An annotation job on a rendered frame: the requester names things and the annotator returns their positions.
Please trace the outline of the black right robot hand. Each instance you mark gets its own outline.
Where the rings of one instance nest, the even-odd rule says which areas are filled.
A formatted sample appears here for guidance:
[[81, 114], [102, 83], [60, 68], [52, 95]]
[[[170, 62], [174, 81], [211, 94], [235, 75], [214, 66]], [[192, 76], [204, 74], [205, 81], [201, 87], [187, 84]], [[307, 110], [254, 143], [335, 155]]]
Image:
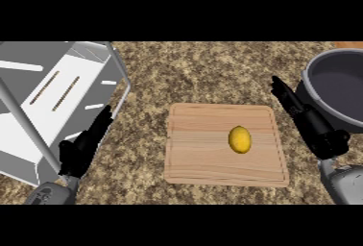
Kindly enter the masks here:
[[305, 145], [320, 160], [341, 156], [348, 151], [350, 133], [336, 130], [313, 105], [305, 104], [292, 88], [271, 76], [271, 94], [289, 114]]

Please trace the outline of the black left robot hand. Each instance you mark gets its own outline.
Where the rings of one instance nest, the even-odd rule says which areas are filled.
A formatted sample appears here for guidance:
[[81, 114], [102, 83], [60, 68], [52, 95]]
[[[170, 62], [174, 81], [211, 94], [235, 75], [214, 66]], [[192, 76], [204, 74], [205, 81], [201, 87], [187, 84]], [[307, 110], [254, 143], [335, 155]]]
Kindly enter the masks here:
[[75, 140], [59, 142], [59, 175], [83, 178], [91, 165], [97, 144], [112, 121], [111, 106], [106, 105], [91, 122], [90, 128], [81, 132]]

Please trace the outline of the grey metal pot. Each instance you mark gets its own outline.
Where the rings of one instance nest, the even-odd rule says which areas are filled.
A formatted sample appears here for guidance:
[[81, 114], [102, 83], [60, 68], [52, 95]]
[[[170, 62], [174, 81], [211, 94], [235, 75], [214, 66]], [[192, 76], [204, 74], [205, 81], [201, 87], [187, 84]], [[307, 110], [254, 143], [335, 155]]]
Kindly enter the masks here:
[[336, 48], [316, 55], [295, 93], [335, 129], [363, 134], [363, 48]]

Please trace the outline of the yellow lemon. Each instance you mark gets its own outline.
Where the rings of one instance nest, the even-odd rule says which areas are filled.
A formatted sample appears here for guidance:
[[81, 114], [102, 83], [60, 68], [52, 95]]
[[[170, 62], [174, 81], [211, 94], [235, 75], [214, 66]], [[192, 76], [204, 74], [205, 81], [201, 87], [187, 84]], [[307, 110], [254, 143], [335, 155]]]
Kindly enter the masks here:
[[251, 149], [251, 134], [248, 130], [236, 126], [230, 130], [229, 134], [229, 144], [233, 151], [239, 154], [245, 154]]

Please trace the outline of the wooden cutting board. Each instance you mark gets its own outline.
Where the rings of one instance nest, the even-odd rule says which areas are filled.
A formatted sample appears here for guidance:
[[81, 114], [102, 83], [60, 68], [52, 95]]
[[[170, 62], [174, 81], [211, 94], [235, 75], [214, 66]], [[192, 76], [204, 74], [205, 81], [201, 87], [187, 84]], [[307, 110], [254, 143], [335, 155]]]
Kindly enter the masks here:
[[[229, 144], [233, 127], [251, 134], [251, 149]], [[289, 172], [273, 109], [258, 105], [170, 106], [164, 179], [173, 184], [286, 187]]]

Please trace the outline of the white metal dish rack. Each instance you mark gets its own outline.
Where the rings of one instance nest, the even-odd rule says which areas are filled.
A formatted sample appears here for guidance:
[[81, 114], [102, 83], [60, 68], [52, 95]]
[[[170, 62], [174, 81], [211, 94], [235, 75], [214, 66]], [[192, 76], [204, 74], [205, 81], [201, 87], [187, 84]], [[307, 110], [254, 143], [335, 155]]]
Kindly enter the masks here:
[[[108, 41], [0, 41], [0, 88], [16, 103], [49, 151], [90, 128], [127, 68]], [[37, 186], [57, 179], [50, 164], [0, 98], [0, 174]]]

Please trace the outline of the orange wooden object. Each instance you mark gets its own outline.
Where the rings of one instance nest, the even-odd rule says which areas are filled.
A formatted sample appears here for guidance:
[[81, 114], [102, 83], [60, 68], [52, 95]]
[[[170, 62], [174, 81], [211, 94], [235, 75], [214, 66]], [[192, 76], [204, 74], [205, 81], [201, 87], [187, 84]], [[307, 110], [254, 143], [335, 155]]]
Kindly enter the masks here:
[[363, 41], [336, 41], [336, 48], [361, 48], [363, 49]]

